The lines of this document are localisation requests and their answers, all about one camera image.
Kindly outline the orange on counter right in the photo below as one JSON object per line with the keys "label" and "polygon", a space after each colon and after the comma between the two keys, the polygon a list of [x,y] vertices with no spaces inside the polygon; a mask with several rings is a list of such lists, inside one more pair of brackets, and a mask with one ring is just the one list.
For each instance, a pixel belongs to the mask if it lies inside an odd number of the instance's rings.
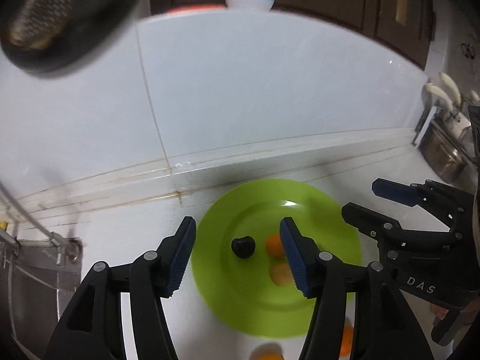
{"label": "orange on counter right", "polygon": [[353,335],[354,335],[354,328],[352,326],[345,326],[343,328],[343,339],[340,348],[339,356],[341,358],[349,356],[352,352],[352,344],[353,344]]}

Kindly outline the metal perforated strainer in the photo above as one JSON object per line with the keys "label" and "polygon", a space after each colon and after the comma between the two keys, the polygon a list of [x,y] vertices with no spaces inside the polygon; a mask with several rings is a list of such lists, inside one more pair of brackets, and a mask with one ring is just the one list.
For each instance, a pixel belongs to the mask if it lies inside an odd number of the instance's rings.
{"label": "metal perforated strainer", "polygon": [[43,50],[67,26],[80,0],[23,0],[8,26],[7,40],[15,47]]}

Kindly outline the metal corner shelf rack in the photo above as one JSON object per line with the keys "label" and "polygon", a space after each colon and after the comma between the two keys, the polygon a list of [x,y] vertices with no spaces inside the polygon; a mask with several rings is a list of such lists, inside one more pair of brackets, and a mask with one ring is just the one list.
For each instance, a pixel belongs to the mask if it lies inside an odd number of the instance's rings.
{"label": "metal corner shelf rack", "polygon": [[467,114],[459,111],[452,116],[440,106],[432,106],[422,113],[415,128],[412,144],[424,153],[434,137],[440,149],[450,150],[450,156],[469,165],[475,164],[473,134]]}

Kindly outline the stainless steel sink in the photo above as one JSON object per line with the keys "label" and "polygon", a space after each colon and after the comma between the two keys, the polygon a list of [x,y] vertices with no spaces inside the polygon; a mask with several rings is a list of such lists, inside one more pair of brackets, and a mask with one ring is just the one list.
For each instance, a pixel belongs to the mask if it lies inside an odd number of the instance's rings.
{"label": "stainless steel sink", "polygon": [[37,359],[81,281],[80,259],[58,265],[53,252],[39,244],[1,251],[1,327]]}

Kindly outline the green plastic plate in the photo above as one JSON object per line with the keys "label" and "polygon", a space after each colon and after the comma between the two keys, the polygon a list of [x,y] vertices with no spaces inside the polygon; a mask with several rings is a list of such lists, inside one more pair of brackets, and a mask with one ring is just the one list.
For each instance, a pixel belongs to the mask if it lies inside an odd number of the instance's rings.
{"label": "green plastic plate", "polygon": [[[279,233],[285,217],[293,218],[320,250],[345,263],[362,263],[357,230],[343,221],[340,205],[326,193],[293,180],[242,184],[205,213],[190,259],[199,293],[230,328],[267,338],[302,336],[308,330],[314,301],[294,283],[278,287],[269,276],[270,266],[278,260],[268,255],[265,242]],[[231,250],[231,241],[244,236],[256,241],[256,250],[247,259]]]}

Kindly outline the orange on counter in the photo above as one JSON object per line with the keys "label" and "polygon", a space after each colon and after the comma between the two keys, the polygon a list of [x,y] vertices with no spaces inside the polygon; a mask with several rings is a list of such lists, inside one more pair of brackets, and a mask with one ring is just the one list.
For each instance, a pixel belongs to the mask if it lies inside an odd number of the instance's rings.
{"label": "orange on counter", "polygon": [[255,348],[249,357],[250,360],[284,360],[282,347],[278,343],[268,342]]}
{"label": "orange on counter", "polygon": [[353,335],[354,335],[354,328],[352,326],[345,326],[343,328],[343,339],[340,348],[339,356],[341,358],[349,356],[352,352],[352,344],[353,344]]}

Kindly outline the steel cooking pot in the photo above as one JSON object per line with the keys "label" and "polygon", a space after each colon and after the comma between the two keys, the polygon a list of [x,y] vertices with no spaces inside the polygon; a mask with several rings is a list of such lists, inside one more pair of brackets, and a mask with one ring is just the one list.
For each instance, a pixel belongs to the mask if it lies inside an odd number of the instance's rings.
{"label": "steel cooking pot", "polygon": [[448,184],[454,183],[467,167],[461,150],[434,120],[427,127],[419,150],[436,175]]}

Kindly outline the black frying pan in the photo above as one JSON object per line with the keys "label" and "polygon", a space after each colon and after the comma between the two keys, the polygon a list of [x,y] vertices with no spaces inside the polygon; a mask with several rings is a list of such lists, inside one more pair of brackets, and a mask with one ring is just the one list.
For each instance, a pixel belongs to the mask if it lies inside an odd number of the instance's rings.
{"label": "black frying pan", "polygon": [[80,0],[67,26],[45,49],[22,49],[8,40],[8,26],[23,0],[1,0],[1,50],[18,68],[53,72],[94,49],[134,9],[139,0]]}

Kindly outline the small orange on plate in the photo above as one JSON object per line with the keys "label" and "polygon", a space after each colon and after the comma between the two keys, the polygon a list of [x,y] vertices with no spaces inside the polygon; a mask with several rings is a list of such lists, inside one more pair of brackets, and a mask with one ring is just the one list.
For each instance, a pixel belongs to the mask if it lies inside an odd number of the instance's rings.
{"label": "small orange on plate", "polygon": [[272,258],[285,257],[285,250],[281,242],[281,237],[278,233],[270,236],[267,239],[267,241],[265,242],[265,249],[268,255]]}

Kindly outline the black plum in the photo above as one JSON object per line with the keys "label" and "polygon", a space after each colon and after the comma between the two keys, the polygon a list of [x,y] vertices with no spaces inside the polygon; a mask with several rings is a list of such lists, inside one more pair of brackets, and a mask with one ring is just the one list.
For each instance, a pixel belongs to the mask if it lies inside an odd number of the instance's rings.
{"label": "black plum", "polygon": [[256,241],[251,236],[234,238],[231,241],[231,250],[238,258],[250,258],[256,250]]}

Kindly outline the orange on counter left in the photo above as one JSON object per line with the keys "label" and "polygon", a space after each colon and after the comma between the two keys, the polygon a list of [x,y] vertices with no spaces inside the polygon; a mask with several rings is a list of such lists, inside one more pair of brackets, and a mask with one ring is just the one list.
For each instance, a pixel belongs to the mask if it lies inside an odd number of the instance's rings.
{"label": "orange on counter left", "polygon": [[249,357],[250,360],[284,360],[282,347],[278,343],[268,342],[255,348]]}

